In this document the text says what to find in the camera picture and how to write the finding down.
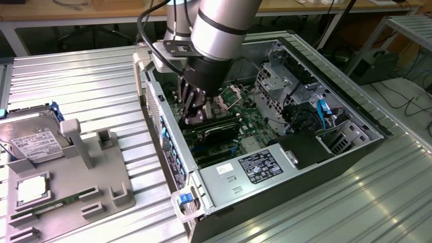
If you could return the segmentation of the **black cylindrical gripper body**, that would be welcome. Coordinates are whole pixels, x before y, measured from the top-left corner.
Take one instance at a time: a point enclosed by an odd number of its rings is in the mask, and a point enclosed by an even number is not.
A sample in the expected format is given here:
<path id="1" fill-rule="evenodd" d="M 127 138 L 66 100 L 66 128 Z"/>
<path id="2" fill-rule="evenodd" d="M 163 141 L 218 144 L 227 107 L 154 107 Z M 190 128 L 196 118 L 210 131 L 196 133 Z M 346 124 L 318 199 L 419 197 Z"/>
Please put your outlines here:
<path id="1" fill-rule="evenodd" d="M 216 61 L 207 57 L 194 57 L 188 59 L 183 72 L 183 78 L 188 84 L 206 91 L 208 97 L 218 94 L 228 75 L 231 61 Z"/>

